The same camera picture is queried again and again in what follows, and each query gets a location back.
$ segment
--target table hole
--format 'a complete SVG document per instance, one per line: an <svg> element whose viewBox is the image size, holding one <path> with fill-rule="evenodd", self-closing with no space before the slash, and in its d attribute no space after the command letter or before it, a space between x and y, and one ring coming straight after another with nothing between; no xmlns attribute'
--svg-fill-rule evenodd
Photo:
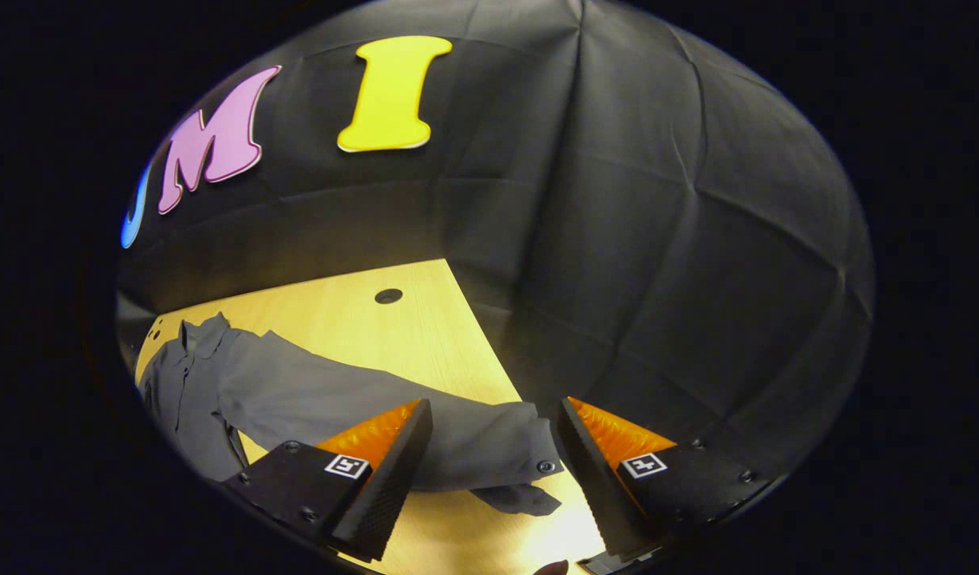
<svg viewBox="0 0 979 575"><path fill-rule="evenodd" d="M391 288L390 290L383 290L379 294L376 294L376 303L380 304L392 304L398 299L401 299L401 290L395 290Z"/></svg>

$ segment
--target shirt collar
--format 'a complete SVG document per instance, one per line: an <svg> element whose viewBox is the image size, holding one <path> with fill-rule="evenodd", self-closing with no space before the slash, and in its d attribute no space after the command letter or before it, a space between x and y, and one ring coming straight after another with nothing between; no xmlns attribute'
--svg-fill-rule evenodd
<svg viewBox="0 0 979 575"><path fill-rule="evenodd" d="M230 330L230 326L222 312L206 319L201 325L192 325L184 320L180 321L176 345L184 350L184 354L176 354L178 357L173 363L178 363L188 356L208 359L219 348L220 340L224 333Z"/></svg>

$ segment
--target pink letter m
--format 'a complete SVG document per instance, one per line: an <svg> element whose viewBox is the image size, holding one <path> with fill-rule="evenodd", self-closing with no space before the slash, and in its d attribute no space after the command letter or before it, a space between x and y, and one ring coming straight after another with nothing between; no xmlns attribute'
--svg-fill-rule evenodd
<svg viewBox="0 0 979 575"><path fill-rule="evenodd" d="M173 132L164 171L164 192L160 198L161 214L180 203L182 188L178 170L188 190L195 192L209 147L212 146L212 161L205 169L207 182L226 180L259 163L263 149L252 141L252 121L263 86L278 72L280 66L273 66L242 81L220 103L208 124L204 123L199 109Z"/></svg>

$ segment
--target wooden table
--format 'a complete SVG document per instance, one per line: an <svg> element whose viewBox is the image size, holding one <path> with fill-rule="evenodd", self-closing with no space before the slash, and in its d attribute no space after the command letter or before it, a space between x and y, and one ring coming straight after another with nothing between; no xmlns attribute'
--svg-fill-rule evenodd
<svg viewBox="0 0 979 575"><path fill-rule="evenodd" d="M402 298L376 303L377 292L388 288L401 290ZM445 260L304 281L162 314L143 343L136 381L176 338L180 321L198 325L218 312L231 327L257 335L272 330L341 363L488 404L520 401ZM249 461L264 454L241 437ZM604 550L585 496L567 470L534 485L562 503L548 517L500 513L467 491L412 492L382 561L343 557L387 575L533 575L563 559L576 573L576 561Z"/></svg>

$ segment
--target cloth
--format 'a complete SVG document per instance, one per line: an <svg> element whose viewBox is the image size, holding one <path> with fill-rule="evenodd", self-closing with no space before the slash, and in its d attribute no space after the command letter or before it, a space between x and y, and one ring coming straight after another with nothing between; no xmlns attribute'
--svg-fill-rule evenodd
<svg viewBox="0 0 979 575"><path fill-rule="evenodd" d="M150 361L145 405L188 461L223 481L246 465L241 430L270 450L315 445L365 419L429 399L434 432L413 488L471 490L504 513L550 514L560 505L532 481L563 470L550 422L531 403L487 405L386 371L353 367L268 331L231 328L223 314L180 325Z"/></svg>

